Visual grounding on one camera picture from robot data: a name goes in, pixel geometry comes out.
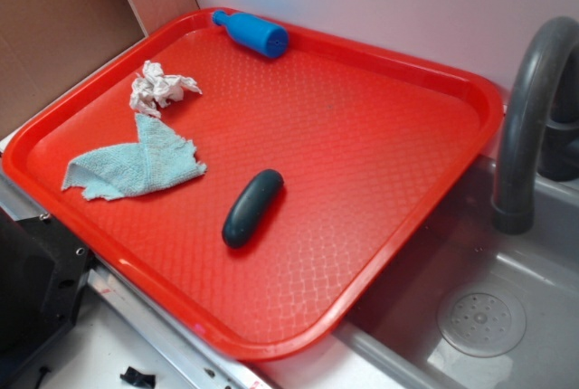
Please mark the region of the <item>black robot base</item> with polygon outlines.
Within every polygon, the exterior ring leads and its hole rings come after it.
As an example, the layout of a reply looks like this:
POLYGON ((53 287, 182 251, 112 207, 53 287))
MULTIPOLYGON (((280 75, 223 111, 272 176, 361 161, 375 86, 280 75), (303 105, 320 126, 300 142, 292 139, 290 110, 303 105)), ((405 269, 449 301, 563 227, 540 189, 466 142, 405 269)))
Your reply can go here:
POLYGON ((76 324, 90 249, 58 219, 1 212, 1 386, 76 324))

